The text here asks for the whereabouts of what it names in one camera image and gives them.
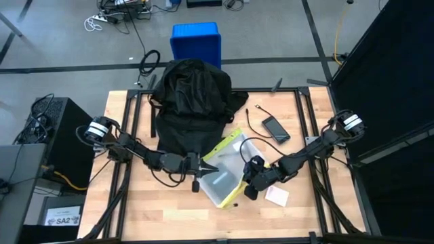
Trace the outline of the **blue plastic bin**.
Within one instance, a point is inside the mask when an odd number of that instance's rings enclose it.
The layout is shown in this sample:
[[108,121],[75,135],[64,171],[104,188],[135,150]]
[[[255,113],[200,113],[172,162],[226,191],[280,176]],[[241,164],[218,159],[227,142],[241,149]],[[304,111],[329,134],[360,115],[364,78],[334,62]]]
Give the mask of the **blue plastic bin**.
[[222,66],[221,35],[216,22],[175,24],[170,45],[175,60],[194,58],[217,68]]

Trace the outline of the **dark fabric partition screen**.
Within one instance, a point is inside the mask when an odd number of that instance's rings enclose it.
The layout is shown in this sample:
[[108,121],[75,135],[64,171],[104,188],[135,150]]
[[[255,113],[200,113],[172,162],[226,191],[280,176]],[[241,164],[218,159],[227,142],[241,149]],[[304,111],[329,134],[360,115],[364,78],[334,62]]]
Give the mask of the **dark fabric partition screen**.
[[[355,159],[434,123],[434,0],[389,0],[331,84],[366,124]],[[434,244],[434,136],[356,167],[381,235]]]

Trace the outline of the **white mesh pouch yellow zipper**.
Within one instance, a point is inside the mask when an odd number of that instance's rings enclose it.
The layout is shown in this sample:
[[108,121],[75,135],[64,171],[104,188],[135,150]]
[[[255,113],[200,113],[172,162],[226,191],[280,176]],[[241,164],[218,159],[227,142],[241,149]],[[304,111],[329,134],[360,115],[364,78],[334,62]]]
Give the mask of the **white mesh pouch yellow zipper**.
[[252,157],[264,155],[253,145],[252,142],[245,142],[248,137],[243,131],[238,128],[217,144],[211,152],[203,157],[208,164],[216,166],[218,164],[226,165],[237,177],[238,185],[232,190],[232,192],[220,203],[217,203],[212,199],[209,188],[205,185],[203,177],[198,179],[201,190],[210,198],[212,203],[219,209],[227,208],[231,201],[237,198],[237,196],[243,192],[246,186],[242,185],[244,161],[251,159]]

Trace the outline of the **black computer tower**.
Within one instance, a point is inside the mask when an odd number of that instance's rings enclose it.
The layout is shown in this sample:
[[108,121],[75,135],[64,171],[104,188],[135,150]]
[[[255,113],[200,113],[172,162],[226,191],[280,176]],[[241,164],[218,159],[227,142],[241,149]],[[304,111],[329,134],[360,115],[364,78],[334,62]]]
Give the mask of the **black computer tower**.
[[20,144],[47,146],[41,167],[44,180],[72,190],[85,191],[89,185],[94,151],[75,132],[92,118],[70,98],[38,98],[31,106]]

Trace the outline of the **grey metal bar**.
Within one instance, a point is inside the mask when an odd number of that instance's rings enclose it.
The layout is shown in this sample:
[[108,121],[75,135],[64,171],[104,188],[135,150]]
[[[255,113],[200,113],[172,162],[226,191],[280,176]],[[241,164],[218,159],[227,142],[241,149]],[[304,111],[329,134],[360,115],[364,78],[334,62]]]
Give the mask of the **grey metal bar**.
[[22,32],[9,20],[7,19],[1,12],[0,12],[0,21],[4,23],[15,35],[18,35],[19,37],[22,37]]

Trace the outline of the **black backpack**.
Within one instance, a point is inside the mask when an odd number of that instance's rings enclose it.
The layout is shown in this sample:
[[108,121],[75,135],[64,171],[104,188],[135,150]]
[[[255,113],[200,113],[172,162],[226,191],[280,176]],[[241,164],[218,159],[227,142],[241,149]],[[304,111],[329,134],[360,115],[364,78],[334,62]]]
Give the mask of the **black backpack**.
[[183,157],[208,154],[248,98],[246,91],[234,91],[230,76],[216,66],[198,59],[172,60],[149,100],[158,108],[157,148]]

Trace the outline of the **black box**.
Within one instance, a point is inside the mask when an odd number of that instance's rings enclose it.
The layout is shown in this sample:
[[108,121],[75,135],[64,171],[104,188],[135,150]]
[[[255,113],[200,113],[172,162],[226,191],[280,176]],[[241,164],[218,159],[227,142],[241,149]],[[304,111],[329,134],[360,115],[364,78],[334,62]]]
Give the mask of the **black box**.
[[46,197],[43,200],[43,205],[41,208],[41,213],[38,220],[38,225],[41,226],[42,233],[39,234],[38,243],[55,243],[55,242],[65,242],[74,241],[77,238],[77,233],[79,230],[78,226],[44,226],[43,222],[48,209],[58,208],[58,207],[70,207],[70,206],[80,206],[80,214],[83,213],[85,196],[67,196],[67,197]]

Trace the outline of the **pale pink note pad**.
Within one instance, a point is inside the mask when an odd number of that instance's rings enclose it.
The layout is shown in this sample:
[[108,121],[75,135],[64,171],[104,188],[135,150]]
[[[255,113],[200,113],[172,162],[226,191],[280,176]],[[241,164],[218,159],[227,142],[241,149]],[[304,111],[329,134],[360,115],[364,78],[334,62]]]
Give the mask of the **pale pink note pad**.
[[278,188],[276,186],[270,186],[267,188],[265,199],[281,207],[285,207],[288,202],[289,192]]

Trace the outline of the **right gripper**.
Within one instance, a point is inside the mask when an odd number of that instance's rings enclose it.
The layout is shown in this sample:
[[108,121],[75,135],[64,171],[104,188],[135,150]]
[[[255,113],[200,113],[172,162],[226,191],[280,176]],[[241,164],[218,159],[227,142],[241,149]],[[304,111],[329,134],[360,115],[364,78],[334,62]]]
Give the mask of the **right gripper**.
[[242,185],[246,187],[243,193],[250,200],[256,200],[260,191],[265,190],[280,179],[281,174],[276,167],[264,167],[261,171],[244,168]]

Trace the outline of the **white SA2 label sheet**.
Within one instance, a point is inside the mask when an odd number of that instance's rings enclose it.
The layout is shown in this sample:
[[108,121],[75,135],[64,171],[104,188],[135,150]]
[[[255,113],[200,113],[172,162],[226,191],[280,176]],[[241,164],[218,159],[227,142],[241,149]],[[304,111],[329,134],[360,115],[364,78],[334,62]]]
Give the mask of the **white SA2 label sheet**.
[[81,214],[80,206],[58,207],[47,210],[44,226],[78,226]]

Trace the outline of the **black metal table frame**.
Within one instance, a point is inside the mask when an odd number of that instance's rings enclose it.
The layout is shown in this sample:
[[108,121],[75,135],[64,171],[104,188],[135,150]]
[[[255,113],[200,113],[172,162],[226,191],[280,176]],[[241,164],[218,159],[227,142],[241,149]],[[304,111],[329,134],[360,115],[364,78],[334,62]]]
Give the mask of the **black metal table frame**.
[[[254,87],[248,93],[245,106],[224,131],[229,134],[242,129],[269,161],[300,150],[304,138],[321,129],[333,115],[325,87],[282,87],[277,91]],[[283,144],[276,143],[262,125],[270,116],[290,135]],[[128,177],[126,198],[114,209],[102,236],[119,237],[124,242],[306,243],[310,232],[321,236],[322,222],[329,231],[334,229],[330,208],[315,197],[311,174],[319,171],[318,165],[305,165],[294,179],[281,185],[289,192],[285,207],[267,201],[261,192],[255,201],[239,195],[229,207],[219,209],[204,192],[192,192],[191,176],[181,182],[178,176],[151,172],[139,158],[126,165],[101,156],[94,161],[78,237],[90,233],[109,204],[111,190]]]

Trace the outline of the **black flat device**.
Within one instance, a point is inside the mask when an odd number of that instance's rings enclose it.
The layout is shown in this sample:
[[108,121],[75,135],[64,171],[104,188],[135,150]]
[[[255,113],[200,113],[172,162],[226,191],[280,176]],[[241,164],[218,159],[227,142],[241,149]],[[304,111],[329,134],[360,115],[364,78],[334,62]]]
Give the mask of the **black flat device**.
[[222,6],[222,0],[186,0],[188,8]]

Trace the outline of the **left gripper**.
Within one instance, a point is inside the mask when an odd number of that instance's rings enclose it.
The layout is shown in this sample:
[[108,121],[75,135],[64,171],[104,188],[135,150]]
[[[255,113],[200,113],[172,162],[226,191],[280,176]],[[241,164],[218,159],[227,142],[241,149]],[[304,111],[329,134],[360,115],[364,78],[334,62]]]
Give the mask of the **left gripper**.
[[201,177],[208,174],[219,172],[216,166],[208,164],[205,160],[201,160],[200,156],[194,152],[188,152],[184,158],[183,174]]

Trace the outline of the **grey metal crossbar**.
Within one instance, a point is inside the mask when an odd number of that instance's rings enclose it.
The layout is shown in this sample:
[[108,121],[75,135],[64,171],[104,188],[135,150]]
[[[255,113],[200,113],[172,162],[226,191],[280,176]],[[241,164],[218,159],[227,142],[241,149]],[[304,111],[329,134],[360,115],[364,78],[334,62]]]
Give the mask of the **grey metal crossbar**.
[[389,142],[388,144],[368,151],[360,157],[355,159],[350,159],[347,157],[347,159],[351,160],[351,165],[354,165],[355,167],[361,167],[393,153],[397,153],[399,150],[412,146],[413,144],[432,136],[434,136],[434,123],[421,127],[415,131],[408,132],[407,134],[394,139],[394,141]]

